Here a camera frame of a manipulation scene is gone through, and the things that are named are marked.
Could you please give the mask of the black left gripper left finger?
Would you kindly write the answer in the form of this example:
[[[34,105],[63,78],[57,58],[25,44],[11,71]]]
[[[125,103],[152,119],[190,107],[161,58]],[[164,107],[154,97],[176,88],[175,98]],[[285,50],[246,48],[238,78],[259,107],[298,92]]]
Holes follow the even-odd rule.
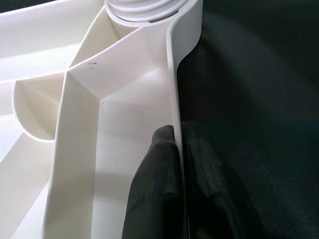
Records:
[[[179,150],[172,125],[158,128],[129,191],[124,239],[180,239],[184,195]]]

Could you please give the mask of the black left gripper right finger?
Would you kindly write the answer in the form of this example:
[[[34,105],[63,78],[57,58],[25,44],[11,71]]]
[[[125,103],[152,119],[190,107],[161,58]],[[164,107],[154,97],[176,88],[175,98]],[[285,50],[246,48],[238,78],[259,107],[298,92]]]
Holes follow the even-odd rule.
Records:
[[[242,180],[219,158],[206,129],[186,121],[181,131],[190,238],[264,239]]]

